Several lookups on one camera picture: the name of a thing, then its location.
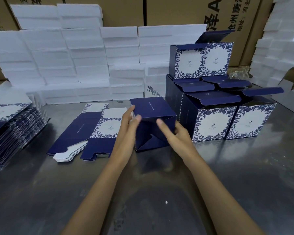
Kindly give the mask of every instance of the gray table surface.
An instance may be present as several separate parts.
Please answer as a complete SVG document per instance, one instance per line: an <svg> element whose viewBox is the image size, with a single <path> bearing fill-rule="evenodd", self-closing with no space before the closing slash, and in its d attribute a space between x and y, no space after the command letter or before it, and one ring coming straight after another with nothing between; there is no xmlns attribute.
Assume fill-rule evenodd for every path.
<svg viewBox="0 0 294 235"><path fill-rule="evenodd" d="M109 102L128 107L129 101ZM0 171L0 234L58 234L107 158L57 163L46 152L85 103L47 105L45 129ZM277 105L258 137L195 144L267 234L294 235L294 113ZM133 153L102 234L215 234L196 184L170 147Z"/></svg>

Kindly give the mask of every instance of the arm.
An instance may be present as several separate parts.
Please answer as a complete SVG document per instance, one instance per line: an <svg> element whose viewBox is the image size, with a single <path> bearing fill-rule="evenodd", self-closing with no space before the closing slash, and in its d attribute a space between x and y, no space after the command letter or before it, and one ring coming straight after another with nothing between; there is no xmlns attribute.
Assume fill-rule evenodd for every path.
<svg viewBox="0 0 294 235"><path fill-rule="evenodd" d="M177 121L175 134L162 120L157 119L157 124L191 171L218 235L265 234L198 154L187 130Z"/></svg>
<svg viewBox="0 0 294 235"><path fill-rule="evenodd" d="M133 151L136 128L141 121L141 116L137 115L129 124L134 108L135 106L131 106L124 113L108 163L64 228L62 235L100 233L115 185Z"/></svg>

